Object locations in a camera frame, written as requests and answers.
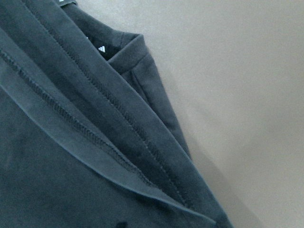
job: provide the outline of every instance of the white logo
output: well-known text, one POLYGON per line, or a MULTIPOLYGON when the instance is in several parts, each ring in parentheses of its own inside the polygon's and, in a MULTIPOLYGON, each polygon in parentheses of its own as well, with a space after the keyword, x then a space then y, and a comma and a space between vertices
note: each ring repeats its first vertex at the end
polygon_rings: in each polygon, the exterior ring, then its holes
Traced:
POLYGON ((98 50, 102 51, 102 52, 105 52, 105 47, 104 46, 101 46, 98 48, 98 50))

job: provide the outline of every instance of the clothing label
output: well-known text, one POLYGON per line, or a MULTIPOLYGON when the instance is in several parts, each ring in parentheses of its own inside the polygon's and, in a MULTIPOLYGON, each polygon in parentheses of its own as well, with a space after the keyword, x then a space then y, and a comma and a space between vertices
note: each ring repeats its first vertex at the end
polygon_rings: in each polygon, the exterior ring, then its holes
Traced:
POLYGON ((75 0, 55 0, 57 2, 57 4, 60 6, 60 7, 63 7, 67 4, 70 4, 70 3, 74 3, 77 5, 77 2, 75 0))
POLYGON ((102 51, 102 52, 105 52, 105 47, 104 46, 101 46, 98 48, 98 50, 102 51))

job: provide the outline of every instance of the double stitching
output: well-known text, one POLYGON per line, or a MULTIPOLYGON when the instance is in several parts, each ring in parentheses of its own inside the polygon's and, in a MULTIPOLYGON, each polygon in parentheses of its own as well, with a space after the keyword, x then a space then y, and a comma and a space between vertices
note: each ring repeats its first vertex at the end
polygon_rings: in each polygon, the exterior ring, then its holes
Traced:
POLYGON ((98 146, 99 149, 103 149, 102 146, 108 147, 112 153, 108 153, 115 161, 122 165, 126 170, 137 174, 137 176, 148 186, 155 186, 151 183, 143 173, 137 169, 134 165, 126 161, 111 145, 98 137, 94 132, 87 129, 84 124, 77 120, 73 115, 66 111, 58 101, 56 101, 50 94, 48 94, 42 87, 40 87, 30 76, 26 73, 16 61, 9 56, 6 52, 0 49, 0 57, 24 80, 24 82, 37 94, 42 100, 44 100, 52 109, 60 115, 64 120, 70 123, 76 130, 80 131, 82 136, 98 146))
POLYGON ((135 132, 141 141, 143 142, 145 148, 149 151, 151 156, 154 158, 156 162, 158 162, 160 169, 163 171, 163 173, 167 176, 170 184, 175 189, 176 193, 178 194, 180 200, 182 203, 188 207, 192 208, 193 203, 191 202, 190 198, 187 197, 187 193, 183 191, 183 193, 180 192, 177 186, 180 186, 177 177, 170 171, 170 168, 165 166, 168 166, 165 162, 165 160, 162 158, 161 153, 158 151, 156 146, 147 140, 147 133, 142 129, 141 127, 136 126, 134 123, 133 117, 124 110, 124 108, 121 106, 120 102, 117 100, 117 98, 111 94, 101 83, 98 82, 94 77, 88 76, 89 72, 86 69, 83 69, 77 58, 73 57, 71 53, 63 47, 64 42, 60 38, 60 36, 52 29, 52 27, 43 20, 41 15, 37 11, 35 11, 32 7, 30 7, 26 2, 26 0, 20 0, 24 7, 27 9, 27 11, 33 16, 33 18, 39 23, 39 25, 46 31, 47 34, 49 34, 54 41, 63 49, 63 51, 70 57, 70 59, 76 64, 77 68, 80 70, 80 72, 85 76, 85 78, 97 89, 98 92, 100 92, 109 102, 110 105, 112 105, 120 114, 121 116, 127 121, 129 126, 132 128, 133 132, 135 132))

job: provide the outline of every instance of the beige background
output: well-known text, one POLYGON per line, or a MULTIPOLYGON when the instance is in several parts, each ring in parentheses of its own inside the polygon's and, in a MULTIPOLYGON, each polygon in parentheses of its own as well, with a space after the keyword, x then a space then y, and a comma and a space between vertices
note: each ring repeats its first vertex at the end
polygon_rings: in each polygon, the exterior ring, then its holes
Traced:
POLYGON ((236 228, 304 227, 304 1, 78 0, 142 33, 236 228))

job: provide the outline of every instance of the seam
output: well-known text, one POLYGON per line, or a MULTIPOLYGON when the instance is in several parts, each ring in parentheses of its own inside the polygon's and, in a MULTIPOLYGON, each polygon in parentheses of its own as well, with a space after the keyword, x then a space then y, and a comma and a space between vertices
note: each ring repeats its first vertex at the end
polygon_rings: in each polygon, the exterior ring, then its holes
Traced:
POLYGON ((121 40, 120 40, 120 44, 119 44, 119 48, 120 48, 120 49, 122 49, 122 48, 123 48, 123 47, 122 47, 123 40, 124 40, 124 32, 123 32, 123 34, 122 34, 122 38, 121 38, 121 40))
POLYGON ((86 126, 66 111, 62 105, 54 99, 47 91, 45 91, 40 85, 38 85, 29 74, 20 67, 16 61, 5 51, 0 48, 0 57, 23 79, 23 81, 38 95, 42 100, 44 100, 52 109, 59 114, 65 121, 73 126, 74 129, 78 130, 83 137, 85 137, 92 144, 102 149, 102 146, 108 147, 112 153, 105 151, 109 154, 115 161, 122 165, 126 170, 135 173, 146 185, 155 187, 155 185, 150 182, 143 173, 136 168, 133 164, 126 161, 111 145, 98 137, 94 132, 87 129, 86 126))
POLYGON ((38 12, 36 12, 33 8, 31 8, 30 6, 27 5, 27 3, 26 3, 27 0, 20 0, 20 1, 23 3, 23 6, 26 8, 26 10, 32 15, 32 17, 43 28, 43 30, 53 38, 53 40, 62 48, 64 53, 67 54, 69 56, 69 58, 72 60, 72 62, 75 63, 77 68, 85 76, 85 78, 88 80, 88 82, 90 82, 96 88, 96 90, 103 97, 105 97, 107 99, 109 104, 112 105, 118 111, 118 113, 127 121, 128 125, 131 127, 132 131, 134 133, 136 133, 136 135, 138 135, 138 137, 141 139, 141 141, 143 142, 145 148, 148 150, 150 155, 159 164, 160 169, 167 176, 170 184, 175 189, 175 191, 176 191, 177 195, 179 196, 180 200, 182 201, 182 203, 186 207, 192 208, 193 204, 192 204, 190 198, 187 196, 188 194, 185 191, 183 191, 183 193, 180 192, 180 190, 178 189, 177 186, 180 187, 181 185, 177 181, 176 176, 174 175, 174 173, 172 173, 170 171, 169 167, 168 168, 164 167, 164 166, 167 166, 165 160, 162 158, 161 153, 156 148, 156 146, 147 140, 147 136, 146 136, 147 133, 144 131, 144 129, 141 127, 138 127, 134 124, 135 121, 134 121, 133 117, 127 111, 124 110, 124 108, 120 104, 119 100, 117 100, 117 98, 113 94, 111 94, 103 86, 103 84, 98 82, 98 80, 95 79, 94 77, 88 76, 89 72, 86 69, 83 69, 81 67, 82 65, 79 63, 79 60, 77 58, 73 57, 72 54, 66 48, 64 48, 64 42, 63 42, 62 38, 52 29, 52 27, 50 25, 47 24, 47 22, 43 21, 43 18, 39 15, 38 12))
POLYGON ((149 98, 148 98, 146 92, 144 91, 142 85, 139 83, 139 80, 138 80, 138 78, 137 78, 137 76, 136 76, 136 73, 134 72, 133 69, 130 70, 130 73, 131 73, 131 75, 132 75, 132 78, 133 78, 133 79, 135 80, 135 82, 137 83, 139 89, 141 90, 144 100, 146 100, 146 103, 152 108, 151 102, 149 101, 149 98))

